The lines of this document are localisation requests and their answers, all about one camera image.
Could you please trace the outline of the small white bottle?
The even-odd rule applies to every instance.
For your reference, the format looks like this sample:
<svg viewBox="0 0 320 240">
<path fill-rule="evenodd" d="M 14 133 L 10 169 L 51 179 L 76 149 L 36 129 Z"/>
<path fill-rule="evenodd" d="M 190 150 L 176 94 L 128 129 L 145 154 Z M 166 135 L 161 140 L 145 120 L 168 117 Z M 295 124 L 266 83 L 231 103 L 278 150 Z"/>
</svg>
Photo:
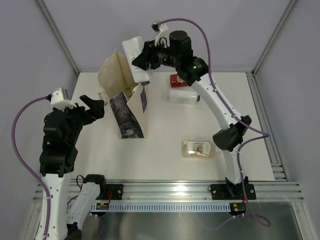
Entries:
<svg viewBox="0 0 320 240">
<path fill-rule="evenodd" d="M 122 41 L 122 47 L 134 82 L 146 86 L 150 83 L 151 74 L 148 71 L 142 70 L 132 64 L 133 60 L 135 60 L 142 53 L 143 44 L 144 40 L 142 36 L 136 36 Z"/>
</svg>

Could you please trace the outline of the beige canvas tote bag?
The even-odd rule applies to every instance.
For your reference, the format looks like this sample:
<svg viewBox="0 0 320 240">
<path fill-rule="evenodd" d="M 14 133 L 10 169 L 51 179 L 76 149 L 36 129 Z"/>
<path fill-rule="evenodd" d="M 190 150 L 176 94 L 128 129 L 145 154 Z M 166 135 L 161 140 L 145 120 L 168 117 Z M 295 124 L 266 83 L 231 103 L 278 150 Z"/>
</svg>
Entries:
<svg viewBox="0 0 320 240">
<path fill-rule="evenodd" d="M 109 105 L 121 139 L 148 137 L 148 88 L 134 81 L 126 56 L 115 50 L 101 66 L 98 95 Z"/>
</svg>

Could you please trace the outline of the clear amber soap bottle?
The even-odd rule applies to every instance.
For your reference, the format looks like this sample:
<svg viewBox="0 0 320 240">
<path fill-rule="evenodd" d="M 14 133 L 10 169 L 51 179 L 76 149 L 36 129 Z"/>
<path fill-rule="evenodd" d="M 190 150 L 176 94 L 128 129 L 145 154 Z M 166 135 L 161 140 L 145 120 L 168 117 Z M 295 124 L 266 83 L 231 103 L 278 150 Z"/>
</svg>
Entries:
<svg viewBox="0 0 320 240">
<path fill-rule="evenodd" d="M 181 145 L 181 155 L 184 158 L 212 158 L 220 152 L 221 150 L 209 140 L 185 139 Z"/>
</svg>

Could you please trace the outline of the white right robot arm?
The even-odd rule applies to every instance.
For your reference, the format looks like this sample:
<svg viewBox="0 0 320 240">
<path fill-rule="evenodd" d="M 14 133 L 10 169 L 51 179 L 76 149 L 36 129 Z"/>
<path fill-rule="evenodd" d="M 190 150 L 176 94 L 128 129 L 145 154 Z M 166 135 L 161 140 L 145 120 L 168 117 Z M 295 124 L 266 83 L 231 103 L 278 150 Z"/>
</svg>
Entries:
<svg viewBox="0 0 320 240">
<path fill-rule="evenodd" d="M 220 131 L 212 138 L 222 151 L 226 165 L 225 184 L 212 192 L 225 194 L 231 199 L 243 199 L 244 186 L 249 181 L 239 168 L 237 154 L 252 119 L 231 108 L 213 82 L 206 62 L 194 56 L 191 38 L 185 31 L 173 31 L 168 38 L 169 46 L 156 40 L 145 41 L 141 53 L 131 63 L 144 71 L 155 70 L 162 65 L 175 68 L 178 76 L 200 95 L 219 123 Z"/>
</svg>

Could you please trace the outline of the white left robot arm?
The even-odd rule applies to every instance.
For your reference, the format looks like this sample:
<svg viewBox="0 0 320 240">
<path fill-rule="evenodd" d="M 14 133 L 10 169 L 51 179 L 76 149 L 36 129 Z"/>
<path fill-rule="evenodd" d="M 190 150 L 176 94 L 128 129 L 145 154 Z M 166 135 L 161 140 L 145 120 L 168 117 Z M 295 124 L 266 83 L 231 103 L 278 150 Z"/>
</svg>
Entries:
<svg viewBox="0 0 320 240">
<path fill-rule="evenodd" d="M 108 192 L 103 175 L 89 174 L 71 209 L 68 192 L 78 155 L 76 143 L 83 126 L 102 119 L 104 101 L 80 96 L 85 106 L 73 103 L 60 90 L 48 97 L 53 111 L 44 118 L 42 153 L 39 158 L 44 193 L 37 240 L 80 240 L 82 225 L 95 199 Z"/>
</svg>

